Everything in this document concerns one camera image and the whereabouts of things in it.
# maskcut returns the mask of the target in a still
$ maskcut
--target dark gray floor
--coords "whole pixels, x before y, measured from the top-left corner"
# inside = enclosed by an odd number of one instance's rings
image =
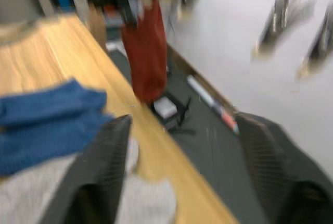
[[[117,51],[110,53],[110,57],[131,81],[127,59]],[[192,97],[191,116],[182,128],[196,130],[195,135],[174,133],[174,140],[240,223],[267,223],[247,174],[238,139],[191,89],[187,76],[177,67],[172,67],[172,71],[167,90],[183,103]]]

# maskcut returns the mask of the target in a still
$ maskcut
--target blue towel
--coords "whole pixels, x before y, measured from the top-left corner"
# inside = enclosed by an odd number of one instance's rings
[[[106,93],[72,80],[52,90],[0,98],[0,176],[81,151],[101,125]]]

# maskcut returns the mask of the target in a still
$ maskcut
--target gray cloth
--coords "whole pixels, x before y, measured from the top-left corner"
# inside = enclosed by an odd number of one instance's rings
[[[130,175],[138,159],[131,139],[117,224],[169,224],[176,198],[168,181],[150,184]],[[52,159],[24,170],[0,185],[0,223],[38,224],[76,155]]]

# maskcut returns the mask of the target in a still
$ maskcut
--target red bag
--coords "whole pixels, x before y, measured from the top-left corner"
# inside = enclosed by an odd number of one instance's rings
[[[167,83],[167,39],[158,0],[145,8],[137,28],[125,25],[122,40],[131,66],[132,87],[142,103],[152,103]]]

